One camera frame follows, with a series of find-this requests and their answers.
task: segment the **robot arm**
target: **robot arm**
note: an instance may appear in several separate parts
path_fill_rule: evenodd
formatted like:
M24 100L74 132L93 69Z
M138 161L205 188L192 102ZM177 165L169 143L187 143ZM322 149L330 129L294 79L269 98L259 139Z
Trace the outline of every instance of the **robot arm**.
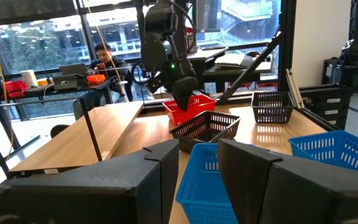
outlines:
M178 20L182 19L174 9L177 8L182 12L185 10L170 0L157 0L144 17L142 0L132 0L132 2L137 10L142 42L142 61L137 64L142 63L146 71L151 72L151 77L141 84L146 84L152 93L164 86L172 94L179 108L186 111L189 97L193 90L198 89L198 81L187 59L186 47L177 49L174 41Z

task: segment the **blue basket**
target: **blue basket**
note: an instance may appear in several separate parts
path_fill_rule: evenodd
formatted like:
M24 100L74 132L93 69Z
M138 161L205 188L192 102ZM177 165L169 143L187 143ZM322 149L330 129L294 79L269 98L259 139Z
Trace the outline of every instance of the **blue basket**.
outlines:
M294 156L358 170L358 137L331 131L288 140Z
M237 223L221 174L217 144L195 144L176 200L190 223Z

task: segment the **wooden board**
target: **wooden board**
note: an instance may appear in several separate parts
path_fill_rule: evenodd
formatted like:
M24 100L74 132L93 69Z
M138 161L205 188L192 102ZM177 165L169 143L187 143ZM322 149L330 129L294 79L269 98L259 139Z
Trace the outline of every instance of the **wooden board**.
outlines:
M255 122L252 108L247 104L218 106L216 111L241 116L235 137L236 141L248 144L252 143L256 146L285 154L291 154L288 138L325 132L323 128L296 110L293 111L288 124L258 124ZM113 154L113 157L129 154L143 147L172 139L169 130L174 127L165 113L148 114L145 117L136 118L125 138ZM179 173L175 196L185 172L189 156L185 152L179 153ZM175 199L173 201L170 223L188 223L181 205Z
M94 108L91 124L103 159L110 158L140 113L143 102L118 103ZM85 117L55 136L11 171L85 166L97 162Z

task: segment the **sticker label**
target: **sticker label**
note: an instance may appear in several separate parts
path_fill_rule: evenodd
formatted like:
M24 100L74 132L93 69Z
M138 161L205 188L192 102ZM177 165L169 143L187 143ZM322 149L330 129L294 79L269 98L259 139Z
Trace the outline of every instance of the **sticker label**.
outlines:
M331 110L325 112L325 115L330 115L330 114L338 114L338 110Z
M341 99L340 98L336 98L336 99L328 99L327 103L340 103Z
M45 174L58 174L59 171L57 171L57 169L45 169L44 170Z

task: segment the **white paper roll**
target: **white paper roll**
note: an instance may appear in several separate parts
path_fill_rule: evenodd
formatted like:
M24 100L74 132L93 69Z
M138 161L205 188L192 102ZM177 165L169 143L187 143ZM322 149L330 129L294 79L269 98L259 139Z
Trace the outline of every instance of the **white paper roll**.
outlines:
M25 70L21 71L23 81L27 88L32 88L34 86L38 86L37 78L35 77L33 70Z

